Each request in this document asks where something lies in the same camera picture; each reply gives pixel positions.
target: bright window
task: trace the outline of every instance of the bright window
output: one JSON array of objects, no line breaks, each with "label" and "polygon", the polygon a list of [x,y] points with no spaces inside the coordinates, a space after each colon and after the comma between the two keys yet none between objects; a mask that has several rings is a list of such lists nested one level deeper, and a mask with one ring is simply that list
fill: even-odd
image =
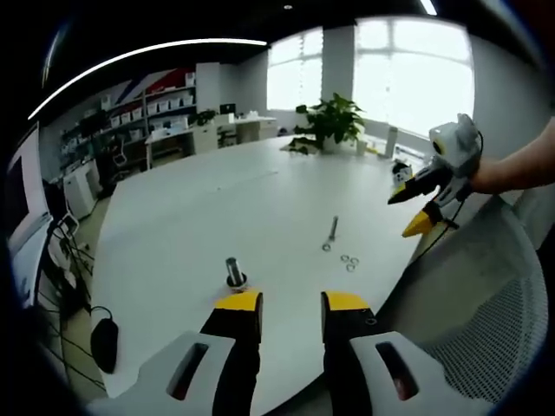
[{"label": "bright window", "polygon": [[271,45],[266,106],[294,110],[314,105],[322,93],[322,28],[294,35]]},{"label": "bright window", "polygon": [[467,32],[418,18],[371,18],[356,28],[353,97],[365,118],[428,136],[432,127],[473,115]]}]

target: ceiling light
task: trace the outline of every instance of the ceiling light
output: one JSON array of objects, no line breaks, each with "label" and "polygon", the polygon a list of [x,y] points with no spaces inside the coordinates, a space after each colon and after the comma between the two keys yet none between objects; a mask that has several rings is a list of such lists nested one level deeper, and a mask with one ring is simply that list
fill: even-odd
[{"label": "ceiling light", "polygon": [[429,15],[437,16],[437,12],[435,11],[435,7],[432,4],[432,0],[420,0],[420,3],[422,3],[422,6],[424,6],[426,13],[428,13]]},{"label": "ceiling light", "polygon": [[49,96],[49,98],[44,100],[35,109],[35,111],[33,111],[30,114],[30,116],[27,117],[27,120],[31,120],[33,117],[35,117],[36,114],[39,111],[41,111],[44,106],[46,106],[49,102],[54,100],[55,97],[57,95],[59,95],[64,89],[66,89],[66,88],[70,87],[71,85],[75,84],[79,80],[83,79],[85,76],[92,74],[96,70],[106,67],[110,63],[118,62],[118,61],[121,61],[122,59],[128,58],[129,56],[142,54],[144,52],[149,52],[151,50],[170,48],[172,46],[196,45],[196,44],[199,44],[199,43],[236,43],[236,44],[239,44],[239,45],[256,45],[256,46],[265,46],[267,44],[267,42],[251,41],[249,39],[227,39],[227,38],[216,37],[216,38],[207,38],[207,39],[190,39],[190,40],[187,40],[187,41],[160,43],[158,45],[147,46],[145,48],[132,50],[131,52],[127,52],[126,54],[118,55],[115,58],[111,58],[111,59],[108,59],[107,61],[99,63],[98,65],[94,65],[92,68],[87,69],[85,72],[83,72],[83,73],[79,74],[78,76],[76,76],[75,78],[69,80],[68,82],[63,84],[61,87],[59,87],[54,93],[52,93]]}]

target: small box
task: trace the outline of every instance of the small box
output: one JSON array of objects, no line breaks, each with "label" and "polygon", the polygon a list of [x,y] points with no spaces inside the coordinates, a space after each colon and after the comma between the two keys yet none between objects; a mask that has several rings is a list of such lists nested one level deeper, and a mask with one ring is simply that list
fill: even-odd
[{"label": "small box", "polygon": [[161,121],[155,121],[151,124],[153,130],[161,130],[163,128],[163,124]]},{"label": "small box", "polygon": [[131,136],[132,141],[140,140],[142,137],[142,131],[139,128],[135,128],[134,130],[129,131],[129,135]]},{"label": "small box", "polygon": [[195,73],[194,72],[188,72],[185,74],[185,86],[186,87],[194,87],[194,83],[195,83]]},{"label": "small box", "polygon": [[110,95],[104,95],[101,98],[101,109],[109,110],[112,107],[112,97]]},{"label": "small box", "polygon": [[151,102],[150,104],[147,105],[147,114],[148,115],[153,115],[158,113],[158,103],[157,102]]},{"label": "small box", "polygon": [[121,115],[121,124],[126,124],[131,122],[131,113],[123,113]]},{"label": "small box", "polygon": [[216,125],[226,125],[232,124],[235,122],[235,114],[217,114],[214,116],[214,123]]},{"label": "small box", "polygon": [[133,110],[133,120],[140,120],[142,118],[142,107]]},{"label": "small box", "polygon": [[172,98],[170,100],[170,108],[174,110],[175,108],[181,107],[181,97]]},{"label": "small box", "polygon": [[183,97],[183,105],[184,106],[191,106],[193,104],[193,96],[192,95],[185,95]]},{"label": "small box", "polygon": [[163,100],[163,101],[159,101],[158,102],[158,109],[161,113],[164,113],[165,111],[170,109],[170,101],[169,100]]},{"label": "small box", "polygon": [[118,127],[121,124],[120,116],[116,115],[110,119],[110,123],[112,123],[112,127]]}]

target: round table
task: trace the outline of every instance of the round table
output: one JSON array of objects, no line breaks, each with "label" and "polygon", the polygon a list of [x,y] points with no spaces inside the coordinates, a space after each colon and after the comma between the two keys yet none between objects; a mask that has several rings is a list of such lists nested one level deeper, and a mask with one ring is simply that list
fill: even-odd
[{"label": "round table", "polygon": [[[377,312],[418,243],[402,231],[420,197],[387,205],[392,162],[355,151],[288,153],[282,137],[193,156],[117,185],[101,227],[93,304],[120,327],[111,397],[186,330],[200,330],[236,257],[264,293],[261,366],[251,413],[263,414],[323,371],[320,293],[356,293]],[[338,215],[331,251],[322,245]],[[360,263],[347,271],[341,255]],[[94,314],[94,322],[99,319]]]}]

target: human arm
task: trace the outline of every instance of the human arm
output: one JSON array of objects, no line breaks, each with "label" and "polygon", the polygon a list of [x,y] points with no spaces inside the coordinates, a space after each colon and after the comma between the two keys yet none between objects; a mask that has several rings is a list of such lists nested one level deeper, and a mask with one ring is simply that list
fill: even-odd
[{"label": "human arm", "polygon": [[471,179],[479,193],[502,193],[555,182],[555,117],[537,139],[503,160],[483,159]]}]

